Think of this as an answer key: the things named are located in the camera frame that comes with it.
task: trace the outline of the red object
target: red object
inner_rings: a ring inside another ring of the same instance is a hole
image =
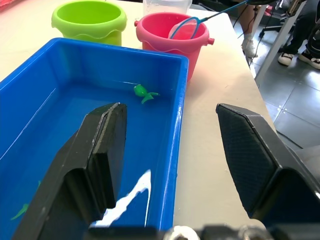
[[[17,2],[20,2],[20,0],[0,0],[0,12],[14,6]]]
[[[199,25],[193,39],[169,39],[171,28],[188,18],[190,16],[185,14],[159,12],[146,15],[140,21],[134,22],[136,36],[142,42],[144,50],[179,54],[189,59],[187,81],[194,73],[201,47],[212,45],[215,41],[209,38],[209,31],[204,23]]]
[[[264,15],[270,17],[270,16],[271,16],[271,13],[272,13],[272,9],[273,9],[273,6],[268,5],[268,6],[266,7],[265,11],[264,11]]]

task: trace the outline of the white sneaker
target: white sneaker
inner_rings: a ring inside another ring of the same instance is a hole
[[[248,37],[248,38],[244,38],[243,42],[242,42],[242,50],[244,51],[244,54],[248,57],[248,58],[256,58],[258,57],[258,55],[256,54],[256,47],[254,45],[254,41],[252,40],[252,38]]]
[[[278,57],[278,63],[281,65],[289,66],[292,62],[292,59],[294,58],[294,54],[289,53],[281,53],[281,55]]]
[[[315,69],[320,70],[320,58],[312,57],[311,54],[304,51],[298,57],[301,61],[309,64],[310,66],[314,67]]]

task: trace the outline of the clear plastic container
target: clear plastic container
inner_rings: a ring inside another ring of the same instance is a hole
[[[154,13],[186,14],[192,0],[143,0],[143,15]]]

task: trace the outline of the blue plastic tub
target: blue plastic tub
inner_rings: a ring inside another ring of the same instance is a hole
[[[127,105],[119,199],[130,193],[131,200],[112,225],[172,227],[187,74],[183,56],[56,38],[5,78],[0,83],[0,239],[12,237],[23,215],[11,218],[31,202],[84,116],[115,102]],[[136,84],[160,96],[141,104]]]

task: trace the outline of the green bucket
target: green bucket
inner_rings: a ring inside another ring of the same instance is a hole
[[[121,46],[127,25],[122,8],[105,1],[73,1],[57,7],[51,19],[65,38]]]

